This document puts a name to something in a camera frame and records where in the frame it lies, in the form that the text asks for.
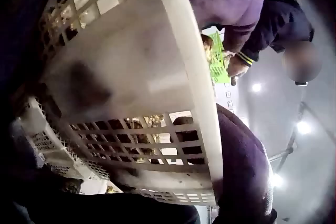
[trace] jacket cuff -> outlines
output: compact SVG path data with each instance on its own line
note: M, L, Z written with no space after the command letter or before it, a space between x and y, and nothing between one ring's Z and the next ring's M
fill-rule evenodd
M245 65L249 66L249 67L250 67L250 66L252 65L252 63L254 62L253 59L247 57L247 56L246 56L244 53L242 53L241 51L238 52L238 53L236 53L236 56L238 56L238 57L243 61L243 63L244 63Z

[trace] plastic crate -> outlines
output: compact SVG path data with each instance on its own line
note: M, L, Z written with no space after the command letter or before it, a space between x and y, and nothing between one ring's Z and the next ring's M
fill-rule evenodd
M223 59L223 44L218 32L210 34L213 40L211 62L209 65L210 75L215 83L230 83L230 78L226 71L226 65Z
M41 81L85 161L115 170L134 192L214 195L222 146L189 0L49 0L40 29L47 59ZM192 123L173 125L181 115ZM160 123L148 121L155 116ZM181 132L196 137L180 142ZM197 153L186 154L190 149ZM173 203L214 204L181 200Z
M37 99L28 98L20 122L33 149L53 172L69 178L88 178L91 170L78 158L48 121L46 112Z

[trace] purple sweater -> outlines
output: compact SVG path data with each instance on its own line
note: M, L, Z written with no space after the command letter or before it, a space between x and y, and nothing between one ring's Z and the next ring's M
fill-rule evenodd
M198 27L225 28L223 46L238 52L257 25L264 0L190 0Z

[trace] yellow stripe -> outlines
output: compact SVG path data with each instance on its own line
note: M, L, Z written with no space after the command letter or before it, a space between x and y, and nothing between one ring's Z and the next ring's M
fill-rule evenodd
M246 59L241 53L237 53L237 55L246 63L248 63L249 65L252 65L252 62L249 61L248 59Z
M254 62L254 60L251 59L251 58L249 58L249 57L247 57L246 54L244 54L244 53L242 53L242 52L240 52L240 53L241 53L247 60L251 61L252 63Z

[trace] ceiling light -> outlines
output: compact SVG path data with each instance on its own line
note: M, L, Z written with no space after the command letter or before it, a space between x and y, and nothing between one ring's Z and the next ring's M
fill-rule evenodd
M259 92L261 90L261 85L260 84L254 84L252 86L252 91L253 92Z
M274 187L282 187L284 184L283 178L277 173L274 173L271 182Z
M297 127L297 130L300 134L308 134L311 132L311 128L309 126L309 124L307 124L307 122L304 122L304 121L300 121L297 123L296 125Z

